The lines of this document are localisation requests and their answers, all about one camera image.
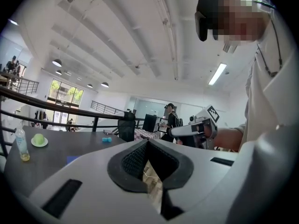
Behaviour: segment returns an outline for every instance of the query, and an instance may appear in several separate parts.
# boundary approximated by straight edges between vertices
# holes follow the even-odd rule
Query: table
[[[148,132],[144,129],[135,129],[134,133],[134,140],[142,140],[143,138],[146,139],[159,139],[160,138],[160,132]]]
[[[24,126],[30,160],[23,162],[16,142],[9,152],[4,176],[13,190],[24,196],[30,193],[45,179],[67,164],[68,156],[81,156],[87,153],[109,148],[125,141],[115,135],[103,132],[61,132]],[[41,133],[48,139],[45,147],[35,147],[31,138]],[[103,143],[103,137],[111,137],[111,143]]]

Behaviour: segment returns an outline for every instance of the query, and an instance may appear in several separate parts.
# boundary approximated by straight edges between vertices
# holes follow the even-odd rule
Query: chair
[[[124,112],[124,117],[117,122],[119,137],[126,142],[134,141],[135,115],[131,112]]]

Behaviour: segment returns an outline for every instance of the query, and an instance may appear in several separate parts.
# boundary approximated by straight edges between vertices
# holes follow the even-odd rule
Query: plastic bottle
[[[26,135],[25,131],[22,129],[22,125],[19,125],[15,131],[15,139],[20,151],[21,159],[23,161],[28,161],[30,159],[30,155],[27,150]]]

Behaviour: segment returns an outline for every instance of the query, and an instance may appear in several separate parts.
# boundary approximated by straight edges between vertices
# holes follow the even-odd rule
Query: black cap
[[[171,106],[172,109],[174,109],[174,105],[173,105],[173,103],[169,103],[169,104],[166,106],[166,108],[168,108],[169,106]]]
[[[213,38],[218,39],[219,0],[198,0],[195,14],[196,32],[201,41],[207,38],[208,29],[213,30]]]

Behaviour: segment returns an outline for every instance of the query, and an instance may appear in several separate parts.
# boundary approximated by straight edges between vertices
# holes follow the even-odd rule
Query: small plate
[[[46,146],[46,145],[48,144],[48,140],[45,138],[45,141],[44,141],[43,144],[41,144],[41,145],[36,145],[36,144],[34,143],[34,141],[33,141],[33,138],[32,138],[32,139],[31,139],[31,143],[32,143],[32,145],[35,146],[35,147],[44,147],[44,146]]]

